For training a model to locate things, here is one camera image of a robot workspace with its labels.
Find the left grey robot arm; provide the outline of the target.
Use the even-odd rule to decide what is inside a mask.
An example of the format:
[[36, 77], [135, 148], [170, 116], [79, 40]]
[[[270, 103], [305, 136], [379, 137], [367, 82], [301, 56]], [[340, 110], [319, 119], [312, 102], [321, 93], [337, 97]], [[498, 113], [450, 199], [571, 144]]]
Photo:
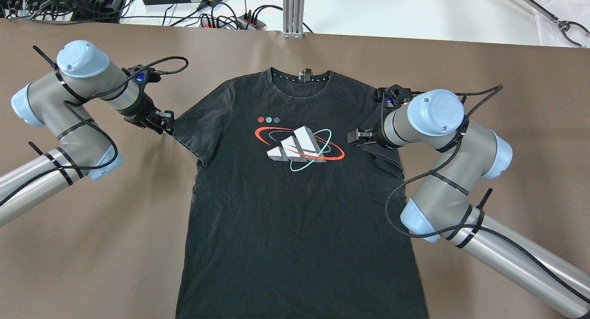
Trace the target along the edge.
[[46, 126], [60, 145], [38, 152], [38, 157], [1, 178], [1, 225], [74, 182], [98, 180], [124, 161], [114, 141], [83, 107], [99, 98], [126, 122], [171, 133], [174, 114], [161, 111], [145, 94], [147, 83], [165, 74], [153, 64], [118, 68], [92, 42], [72, 41], [56, 61], [47, 59], [52, 72], [27, 84], [12, 97], [14, 112], [27, 124]]

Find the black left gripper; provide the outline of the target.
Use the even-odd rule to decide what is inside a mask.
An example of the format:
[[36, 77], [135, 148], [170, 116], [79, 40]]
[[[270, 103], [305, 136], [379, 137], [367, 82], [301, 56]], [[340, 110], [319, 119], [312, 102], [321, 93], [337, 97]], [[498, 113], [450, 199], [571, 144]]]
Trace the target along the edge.
[[173, 134], [175, 117], [173, 111], [159, 111], [151, 105], [137, 105], [124, 109], [124, 121], [143, 129]]

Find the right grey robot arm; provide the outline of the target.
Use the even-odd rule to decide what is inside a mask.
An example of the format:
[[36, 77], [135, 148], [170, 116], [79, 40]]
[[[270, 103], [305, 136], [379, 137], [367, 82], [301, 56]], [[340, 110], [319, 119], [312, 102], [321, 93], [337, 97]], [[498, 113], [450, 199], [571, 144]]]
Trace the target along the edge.
[[394, 85], [378, 88], [381, 121], [348, 133], [351, 145], [396, 149], [424, 142], [440, 153], [433, 168], [398, 185], [388, 199], [421, 180], [399, 217], [385, 217], [399, 233], [429, 242], [446, 239], [569, 319], [589, 317], [589, 275], [518, 232], [504, 226], [467, 197], [480, 179], [498, 177], [513, 150], [495, 132], [471, 120], [466, 94], [446, 89], [412, 92]]

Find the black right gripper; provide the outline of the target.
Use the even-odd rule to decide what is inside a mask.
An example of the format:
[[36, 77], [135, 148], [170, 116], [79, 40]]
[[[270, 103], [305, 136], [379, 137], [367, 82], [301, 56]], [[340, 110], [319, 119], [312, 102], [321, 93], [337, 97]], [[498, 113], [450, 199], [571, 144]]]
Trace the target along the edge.
[[370, 129], [357, 129], [348, 132], [347, 142], [350, 145], [358, 144], [377, 144], [385, 149], [392, 149], [392, 142], [390, 142], [381, 125], [375, 125]]

